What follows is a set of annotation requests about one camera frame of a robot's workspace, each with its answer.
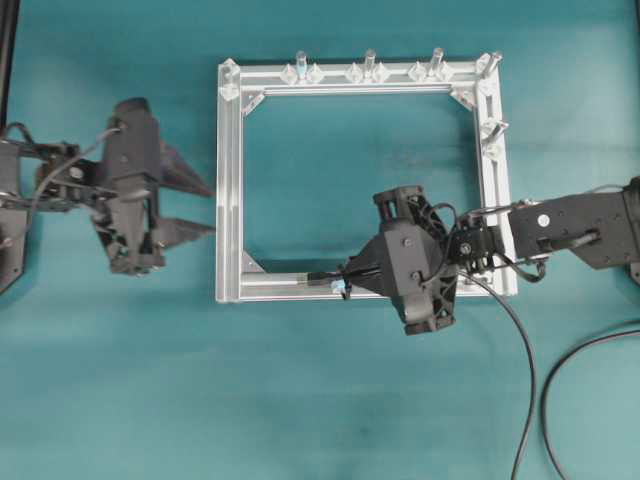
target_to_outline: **wire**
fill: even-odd
[[[12,122],[12,123],[8,124],[6,127],[4,127],[2,129],[2,133],[0,133],[0,137],[8,138],[9,137],[9,133],[11,133],[11,130],[13,130],[14,128],[20,132],[20,134],[22,135],[22,138],[24,138],[24,141],[29,146],[35,146],[36,143],[33,141],[33,137],[31,136],[31,132],[29,132],[29,129],[26,127],[26,125],[24,123]]]
[[[520,464],[522,463],[522,458],[524,456],[525,448],[527,447],[527,440],[529,439],[529,433],[531,432],[531,425],[533,423],[533,415],[536,410],[536,361],[533,353],[533,346],[531,345],[531,341],[529,340],[529,335],[527,335],[527,331],[525,330],[522,322],[518,318],[518,315],[513,310],[511,305],[507,303],[505,299],[503,299],[498,293],[487,285],[482,280],[478,280],[477,278],[473,278],[466,272],[459,272],[460,275],[467,278],[471,282],[478,285],[480,288],[486,290],[489,295],[496,299],[496,301],[505,309],[505,311],[509,314],[513,323],[515,324],[520,336],[522,337],[522,342],[524,343],[524,347],[527,351],[527,359],[529,360],[529,371],[531,372],[531,394],[529,397],[529,412],[527,413],[527,419],[524,424],[524,429],[522,431],[522,437],[520,438],[520,443],[518,444],[518,450],[516,452],[516,458],[513,462],[513,470],[511,471],[511,480],[515,480],[518,475],[518,469],[520,468]]]
[[[558,363],[556,363],[553,366],[553,368],[551,369],[551,372],[549,372],[549,376],[547,376],[547,379],[544,382],[544,386],[542,388],[542,396],[540,399],[540,424],[542,426],[542,437],[544,439],[544,446],[547,449],[547,453],[549,454],[549,458],[551,459],[551,462],[553,463],[553,466],[556,469],[556,472],[558,472],[558,475],[563,480],[568,480],[569,477],[567,476],[566,472],[563,470],[562,466],[560,465],[560,462],[558,461],[558,457],[556,456],[556,452],[553,446],[551,445],[551,440],[549,438],[547,403],[549,400],[549,391],[551,390],[551,383],[553,382],[553,379],[555,378],[556,374],[560,371],[560,369],[569,360],[571,360],[581,351],[596,345],[602,345],[603,343],[619,340],[621,338],[638,337],[638,336],[640,336],[640,330],[629,330],[627,332],[614,333],[613,335],[607,335],[604,337],[599,337],[594,340],[585,342],[577,346],[573,350],[571,350],[569,353],[565,354],[560,360],[558,360]]]
[[[529,283],[538,283],[540,280],[544,278],[547,273],[547,266],[545,264],[546,258],[536,262],[536,268],[538,270],[538,275],[534,275],[532,273],[524,271],[522,268],[518,266],[516,262],[507,257],[504,253],[496,252],[496,255],[506,264],[507,267],[511,268],[516,274],[526,280]]]
[[[58,167],[54,168],[51,172],[49,172],[49,174],[42,179],[42,182],[40,182],[40,185],[38,185],[38,188],[34,192],[33,198],[31,199],[31,206],[29,208],[29,214],[27,215],[27,224],[26,224],[25,228],[22,231],[20,231],[18,234],[14,235],[13,237],[5,237],[2,240],[2,242],[0,242],[0,250],[5,249],[5,248],[9,248],[9,247],[15,245],[15,243],[18,240],[20,240],[27,233],[29,233],[29,230],[31,230],[31,227],[33,225],[33,217],[36,214],[36,211],[37,211],[37,208],[38,208],[38,202],[40,201],[40,197],[42,196],[44,191],[47,189],[49,184],[58,175],[60,175],[62,172],[64,172],[65,170],[67,170],[68,168],[73,166],[76,162],[79,162],[84,157],[86,157],[91,152],[93,152],[96,148],[98,148],[100,146],[100,144],[102,142],[104,142],[111,135],[113,135],[115,133],[118,133],[120,131],[121,130],[119,128],[109,128],[109,129],[105,130],[104,132],[102,132],[98,136],[98,138],[96,139],[96,141],[94,142],[93,145],[88,147],[86,150],[78,153],[75,157],[70,158],[69,160],[67,160],[63,164],[61,164]]]
[[[599,187],[587,190],[584,193],[598,193],[598,192],[601,192],[603,190],[618,190],[618,191],[621,191],[623,189],[624,189],[624,185],[618,185],[616,183],[607,183],[605,185],[600,185]]]
[[[502,212],[508,212],[513,210],[514,207],[516,207],[517,205],[520,205],[521,202],[514,202],[511,203],[509,205],[499,205],[499,206],[495,206],[495,207],[482,207],[482,208],[476,208],[473,210],[469,210],[467,213],[464,214],[464,216],[475,216],[475,215],[480,215],[480,216],[486,216],[486,215],[493,215],[495,213],[502,213]]]
[[[432,282],[434,279],[438,278],[440,276],[440,274],[444,271],[444,269],[447,267],[447,260],[449,259],[449,251],[451,250],[451,244],[453,243],[453,232],[455,231],[456,227],[455,225],[453,227],[451,227],[451,230],[449,231],[449,235],[447,238],[447,245],[444,248],[444,253],[442,254],[442,260],[440,260],[440,265],[438,265],[438,268],[436,269],[435,272],[433,272],[429,277],[427,277],[426,280],[424,280],[422,282],[422,285],[426,285],[427,283]]]
[[[427,204],[424,207],[422,207],[422,209],[420,210],[420,215],[422,215],[424,218],[427,218],[425,216],[425,213],[427,211],[431,213],[431,212],[435,212],[436,210],[442,210],[443,208],[448,208],[449,210],[451,210],[451,213],[453,213],[453,223],[456,226],[459,226],[458,212],[456,211],[456,208],[453,205],[447,202],[437,203],[433,207],[430,207],[430,205]]]
[[[112,195],[118,194],[117,191],[111,188],[105,188],[99,185],[84,185],[82,183],[66,182],[64,180],[58,180],[57,178],[54,178],[53,180],[51,180],[51,183],[54,183],[56,185],[62,185],[64,187],[70,187],[70,188],[90,188],[91,190],[99,190],[101,192],[110,193]]]

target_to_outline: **metal bolt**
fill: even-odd
[[[296,70],[300,80],[304,80],[307,77],[307,54],[302,50],[296,53]]]
[[[433,50],[433,55],[431,56],[431,61],[429,62],[428,75],[430,77],[433,77],[437,73],[437,71],[440,69],[443,57],[444,57],[444,50],[442,50],[441,48],[436,48]]]
[[[504,135],[504,132],[507,130],[507,128],[509,128],[509,124],[507,122],[498,120],[496,122],[495,127],[493,127],[493,130],[489,134],[489,136],[484,140],[482,140],[482,145],[486,147],[487,145],[495,143],[496,140],[498,140],[502,135]]]
[[[227,102],[240,95],[240,67],[232,59],[227,58],[220,68],[222,85],[218,89]]]
[[[549,215],[543,213],[538,217],[538,225],[540,225],[542,228],[548,227],[550,223],[551,219],[549,218]]]
[[[502,60],[502,52],[493,52],[491,57],[489,58],[489,62],[487,62],[487,66],[484,67],[482,74],[480,75],[483,79],[489,78],[491,74],[498,68],[498,63]]]
[[[469,255],[471,253],[471,245],[468,243],[463,243],[460,245],[460,253],[463,255]]]
[[[376,51],[373,48],[364,54],[364,78],[371,78],[373,68],[376,66]]]
[[[69,169],[69,175],[76,180],[82,180],[84,178],[84,172],[78,167],[71,167]]]

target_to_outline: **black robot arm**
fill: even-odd
[[[338,272],[309,274],[308,280],[343,282],[346,299],[353,285],[389,297],[407,335],[454,323],[459,269],[481,274],[513,268],[536,282],[550,254],[568,249],[595,269],[629,265],[640,283],[640,177],[617,192],[473,210],[456,216],[450,229],[437,212],[452,207],[432,206],[421,187],[399,187],[373,201],[379,233]],[[516,258],[507,257],[500,229],[487,223],[495,214],[508,217]],[[535,265],[537,272],[525,271],[523,264]]]
[[[22,141],[9,138],[18,130]],[[102,159],[84,158],[104,142]],[[35,192],[22,195],[20,164],[39,159]],[[207,225],[160,215],[160,189],[209,197],[213,194],[178,152],[160,137],[144,98],[115,107],[98,142],[81,151],[67,143],[35,143],[26,127],[7,125],[0,133],[0,292],[22,274],[26,237],[37,212],[85,207],[111,271],[141,275],[165,265],[166,249],[212,233]]]

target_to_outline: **metal rod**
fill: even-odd
[[[18,26],[20,0],[1,0],[0,9],[0,130],[7,125],[9,105],[9,83],[13,65],[13,47]]]

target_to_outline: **black cable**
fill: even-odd
[[[513,208],[517,205],[520,205],[521,202],[514,202],[511,203],[509,205],[498,205],[495,207],[482,207],[482,208],[475,208],[473,210],[469,210],[467,213],[464,214],[465,217],[467,216],[488,216],[488,215],[494,215],[496,213],[503,213],[503,212],[509,212],[511,210],[513,210]]]
[[[454,225],[458,226],[459,225],[459,219],[458,219],[458,212],[456,211],[456,208],[451,205],[450,203],[447,202],[442,202],[442,203],[437,203],[436,205],[434,205],[433,207],[428,208],[429,205],[425,205],[424,207],[422,207],[422,210],[420,211],[420,215],[422,215],[423,217],[426,218],[425,213],[428,211],[430,212],[434,212],[436,210],[442,210],[443,208],[448,208],[449,210],[451,210],[451,213],[453,213],[453,223]]]
[[[427,277],[426,280],[424,280],[422,282],[423,285],[426,285],[427,283],[433,281],[434,279],[440,277],[440,274],[444,271],[445,268],[447,268],[447,260],[449,258],[449,252],[451,251],[451,244],[453,243],[453,232],[455,231],[456,227],[455,225],[453,227],[451,227],[451,230],[449,231],[449,235],[447,238],[447,245],[444,248],[444,253],[442,255],[442,260],[440,260],[440,265],[438,265],[438,268],[435,270],[435,272],[433,272],[429,277]]]
[[[467,278],[471,282],[475,283],[479,287],[486,290],[489,295],[496,299],[496,301],[505,309],[505,311],[509,314],[513,323],[516,325],[520,336],[522,337],[522,342],[524,343],[524,347],[527,351],[527,359],[529,360],[529,371],[531,372],[531,394],[529,397],[529,412],[527,413],[527,419],[524,424],[524,430],[522,431],[522,437],[520,438],[520,443],[518,445],[518,450],[516,452],[516,458],[513,462],[513,470],[511,471],[511,480],[515,480],[518,475],[518,469],[520,468],[520,464],[522,463],[522,458],[524,456],[524,451],[527,446],[527,440],[529,439],[529,432],[531,431],[531,425],[533,423],[533,415],[536,410],[536,361],[533,353],[533,346],[531,345],[531,341],[529,340],[529,335],[527,335],[527,331],[525,330],[522,322],[518,318],[518,315],[513,310],[511,305],[507,303],[507,301],[502,298],[498,293],[487,285],[482,280],[478,280],[477,278],[472,277],[466,272],[460,272],[460,275]]]
[[[20,134],[22,135],[22,138],[24,138],[24,141],[29,146],[35,145],[35,142],[33,141],[33,137],[31,136],[31,132],[29,131],[29,129],[26,127],[24,123],[20,123],[20,122],[11,122],[7,126],[5,126],[2,129],[2,132],[0,133],[0,137],[8,139],[9,133],[11,133],[11,130],[13,129],[16,129],[20,132]]]
[[[614,190],[621,192],[624,189],[624,185],[618,185],[617,183],[606,183],[604,185],[599,185],[595,188],[591,188],[584,193],[599,193],[603,190]]]
[[[551,462],[553,463],[553,466],[556,469],[556,472],[558,472],[558,475],[563,480],[568,480],[569,477],[567,476],[565,471],[562,469],[562,466],[560,465],[560,462],[558,461],[558,457],[556,456],[556,452],[555,452],[553,446],[551,445],[551,440],[549,439],[549,422],[548,422],[548,416],[547,416],[547,403],[548,403],[548,400],[549,400],[549,391],[551,389],[551,383],[553,382],[553,379],[555,378],[556,374],[560,371],[560,369],[569,360],[571,360],[573,357],[575,357],[581,351],[586,350],[589,347],[593,347],[593,346],[596,346],[596,345],[602,345],[603,343],[612,342],[614,340],[619,340],[621,338],[637,337],[637,336],[640,336],[640,330],[629,330],[627,332],[614,333],[612,335],[599,337],[599,338],[596,338],[594,340],[590,340],[588,342],[585,342],[585,343],[577,346],[573,350],[571,350],[569,353],[566,353],[558,361],[558,363],[556,363],[553,366],[553,368],[551,369],[551,372],[549,372],[549,375],[547,376],[547,379],[544,382],[544,386],[542,387],[542,396],[541,396],[541,399],[540,399],[540,424],[542,426],[542,437],[544,439],[544,446],[547,449],[547,453],[549,454],[549,458],[551,459]]]
[[[538,270],[538,275],[534,275],[533,273],[529,273],[524,271],[522,268],[518,266],[516,262],[507,257],[504,253],[496,252],[496,255],[507,265],[507,267],[511,268],[516,274],[526,280],[529,283],[537,283],[544,278],[547,273],[547,266],[545,264],[545,260],[540,260],[536,262],[536,268]]]

